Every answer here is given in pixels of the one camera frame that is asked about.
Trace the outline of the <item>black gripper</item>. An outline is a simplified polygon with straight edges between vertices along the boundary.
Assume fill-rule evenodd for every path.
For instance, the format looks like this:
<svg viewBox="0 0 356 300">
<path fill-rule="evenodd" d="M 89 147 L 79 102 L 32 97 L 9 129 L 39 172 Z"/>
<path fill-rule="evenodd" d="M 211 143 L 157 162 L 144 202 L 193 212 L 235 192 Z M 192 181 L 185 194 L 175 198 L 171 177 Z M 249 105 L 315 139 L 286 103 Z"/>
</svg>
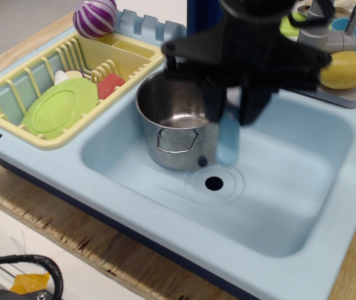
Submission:
<svg viewBox="0 0 356 300">
<path fill-rule="evenodd" d="M 246 126 L 279 89 L 316 90 L 321 69 L 332 60 L 324 51 L 289 40 L 279 27 L 278 21 L 257 24 L 225 15 L 215 27 L 169 41 L 161 51 L 169 71 L 206 77 L 201 96 L 213 123 L 222 117 L 226 87 L 243 84 L 239 123 Z"/>
</svg>

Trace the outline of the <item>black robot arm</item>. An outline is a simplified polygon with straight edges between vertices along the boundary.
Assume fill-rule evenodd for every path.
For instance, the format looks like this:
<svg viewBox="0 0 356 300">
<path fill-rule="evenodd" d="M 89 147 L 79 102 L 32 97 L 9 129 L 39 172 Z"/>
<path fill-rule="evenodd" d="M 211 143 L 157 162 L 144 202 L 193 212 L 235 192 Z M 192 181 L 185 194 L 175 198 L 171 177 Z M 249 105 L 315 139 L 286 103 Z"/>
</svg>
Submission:
<svg viewBox="0 0 356 300">
<path fill-rule="evenodd" d="M 280 23 L 293 1 L 221 1 L 214 27 L 162 46 L 171 77 L 200 81 L 205 115 L 217 122 L 226 90 L 242 89 L 239 123 L 253 123 L 281 89 L 314 91 L 331 57 L 287 39 Z"/>
</svg>

